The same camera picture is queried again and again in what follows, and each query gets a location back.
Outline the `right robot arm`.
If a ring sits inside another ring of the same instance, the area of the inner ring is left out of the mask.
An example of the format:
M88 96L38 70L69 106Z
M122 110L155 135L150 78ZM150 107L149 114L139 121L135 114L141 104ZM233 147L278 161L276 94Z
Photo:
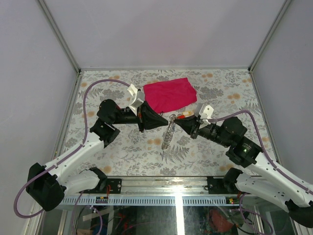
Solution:
M227 147L229 159L244 168L263 176L290 196L286 206L290 217L297 223L312 228L313 226L313 186L272 160L263 149L263 144L256 144L245 137L246 128L235 116L222 118L222 125L210 121L201 128L197 117L175 119L191 138L201 136L207 140Z

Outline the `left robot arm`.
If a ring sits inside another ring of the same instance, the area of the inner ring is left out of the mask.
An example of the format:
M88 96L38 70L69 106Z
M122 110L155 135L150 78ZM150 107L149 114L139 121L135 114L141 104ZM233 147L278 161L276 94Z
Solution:
M56 208L67 195L90 189L96 193L106 190L107 177L97 167L81 175L70 176L70 173L88 157L105 149L116 139L120 131L115 124L137 124L140 132L168 124L147 101L133 112L129 107L120 108L113 100L106 99L100 103L97 117L81 143L45 165L35 163L30 167L26 192L44 211Z

